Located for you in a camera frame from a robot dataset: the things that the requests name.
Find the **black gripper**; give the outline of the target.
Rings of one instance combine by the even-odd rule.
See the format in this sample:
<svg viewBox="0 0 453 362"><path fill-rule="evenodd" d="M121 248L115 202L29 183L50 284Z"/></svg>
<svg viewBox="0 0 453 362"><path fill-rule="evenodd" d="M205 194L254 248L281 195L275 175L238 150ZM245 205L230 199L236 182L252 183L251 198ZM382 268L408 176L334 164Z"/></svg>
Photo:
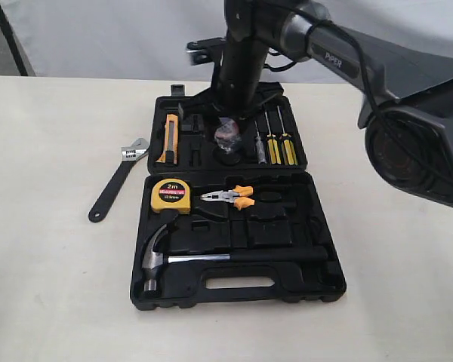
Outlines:
<svg viewBox="0 0 453 362"><path fill-rule="evenodd" d="M190 113L246 119L259 114L283 94L284 88L278 82L219 78L214 86L190 97Z"/></svg>

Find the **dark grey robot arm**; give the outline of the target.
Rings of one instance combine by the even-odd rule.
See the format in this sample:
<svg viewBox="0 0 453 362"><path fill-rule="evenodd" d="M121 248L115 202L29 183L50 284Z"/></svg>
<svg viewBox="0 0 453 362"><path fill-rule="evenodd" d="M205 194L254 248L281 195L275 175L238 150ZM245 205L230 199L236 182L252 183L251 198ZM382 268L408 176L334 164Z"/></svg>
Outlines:
<svg viewBox="0 0 453 362"><path fill-rule="evenodd" d="M190 42L193 64L214 64L214 108L246 115L275 51L314 60L364 96L359 128L392 187L453 208L453 57L406 48L332 21L315 1L227 1L226 35Z"/></svg>

